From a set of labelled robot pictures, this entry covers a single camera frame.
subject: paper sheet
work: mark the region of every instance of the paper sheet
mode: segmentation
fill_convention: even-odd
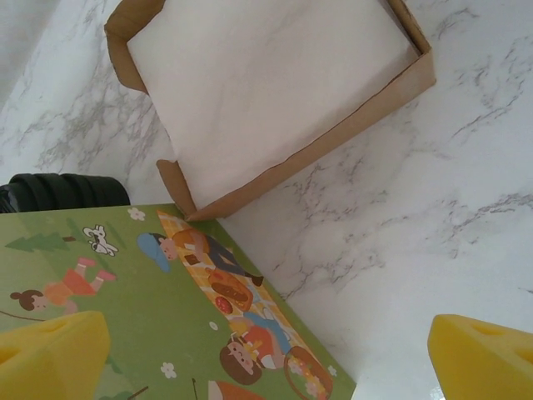
[[[416,58],[378,0],[167,0],[128,47],[198,208],[284,162]]]

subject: yellow sponge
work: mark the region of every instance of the yellow sponge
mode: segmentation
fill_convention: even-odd
[[[437,315],[428,348],[446,400],[533,399],[533,335]]]
[[[0,399],[89,400],[109,347],[100,312],[0,333]]]

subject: cartoon boy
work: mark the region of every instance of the cartoon boy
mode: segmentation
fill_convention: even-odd
[[[209,263],[209,260],[216,268],[227,273],[233,273],[243,277],[251,278],[252,283],[261,286],[263,277],[252,275],[246,271],[235,259],[233,253],[222,246],[214,237],[182,222],[183,229],[174,234],[172,239],[159,233],[142,233],[137,238],[139,248],[149,258],[154,260],[159,268],[168,273],[170,266],[168,261],[178,257],[176,246],[194,252],[197,262]]]
[[[42,292],[34,289],[22,293],[13,292],[11,298],[18,300],[22,308],[27,311],[42,311],[50,304],[64,307],[65,314],[77,311],[77,304],[71,296],[94,296],[102,287],[104,281],[114,281],[115,275],[100,270],[92,282],[85,279],[87,267],[94,267],[96,262],[90,258],[80,257],[75,269],[68,269],[60,282],[51,282]]]
[[[220,362],[227,374],[241,385],[252,385],[262,376],[263,369],[283,368],[285,355],[291,350],[288,335],[281,329],[268,309],[265,318],[254,312],[231,320],[232,327],[245,331],[232,336],[220,351]]]

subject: cardboard box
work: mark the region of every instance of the cardboard box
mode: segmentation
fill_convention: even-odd
[[[109,56],[118,80],[124,86],[146,94],[147,88],[132,60],[127,41],[148,25],[152,18],[162,10],[164,2],[165,0],[122,0],[105,26]],[[317,140],[294,153],[285,162],[266,170],[246,185],[202,209],[197,209],[192,201],[179,160],[178,162],[167,160],[157,162],[157,168],[172,200],[189,221],[223,218],[233,214],[435,84],[431,46],[416,20],[403,0],[387,0],[387,2],[420,56],[380,92],[369,98],[349,117],[322,134]]]

